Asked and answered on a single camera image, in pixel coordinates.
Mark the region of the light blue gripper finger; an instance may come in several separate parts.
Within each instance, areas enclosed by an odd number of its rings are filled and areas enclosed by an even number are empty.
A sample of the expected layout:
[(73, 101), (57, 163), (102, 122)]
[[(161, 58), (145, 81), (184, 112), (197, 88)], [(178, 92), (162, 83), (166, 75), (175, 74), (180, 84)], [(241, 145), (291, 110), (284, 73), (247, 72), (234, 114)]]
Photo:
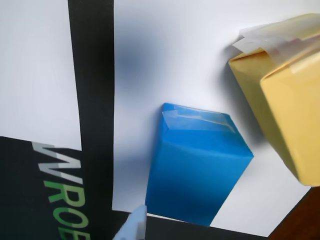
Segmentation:
[(138, 206), (115, 234), (113, 240), (144, 240), (147, 226), (147, 207)]

